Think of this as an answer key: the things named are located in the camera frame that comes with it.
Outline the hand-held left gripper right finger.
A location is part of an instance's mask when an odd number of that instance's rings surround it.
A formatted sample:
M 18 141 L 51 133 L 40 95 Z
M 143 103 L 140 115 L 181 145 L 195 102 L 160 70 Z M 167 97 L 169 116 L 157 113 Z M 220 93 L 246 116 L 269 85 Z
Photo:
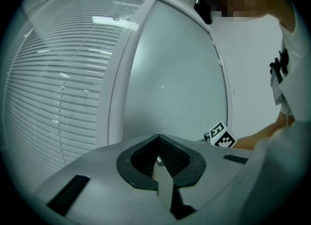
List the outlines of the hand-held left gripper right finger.
M 172 136 L 159 136 L 164 161 L 159 197 L 161 225 L 242 225 L 245 196 L 232 183 L 245 166 L 247 150 L 222 148 Z

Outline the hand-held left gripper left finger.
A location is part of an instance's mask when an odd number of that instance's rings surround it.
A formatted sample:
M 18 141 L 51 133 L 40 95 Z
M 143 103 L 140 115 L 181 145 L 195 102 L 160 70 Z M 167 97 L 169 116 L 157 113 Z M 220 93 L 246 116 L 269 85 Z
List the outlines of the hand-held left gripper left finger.
M 89 178 L 64 219 L 79 225 L 166 225 L 175 217 L 154 190 L 127 183 L 116 166 L 119 154 L 148 139 L 142 136 L 108 145 L 82 155 L 49 177 L 35 192 L 48 204 L 76 175 Z

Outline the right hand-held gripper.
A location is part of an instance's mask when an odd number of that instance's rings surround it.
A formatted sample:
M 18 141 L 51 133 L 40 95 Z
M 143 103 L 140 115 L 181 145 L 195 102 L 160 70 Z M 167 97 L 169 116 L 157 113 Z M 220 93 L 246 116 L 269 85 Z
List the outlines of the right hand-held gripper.
M 233 133 L 222 121 L 219 121 L 208 132 L 204 133 L 204 141 L 212 146 L 225 148 L 232 148 L 237 143 Z

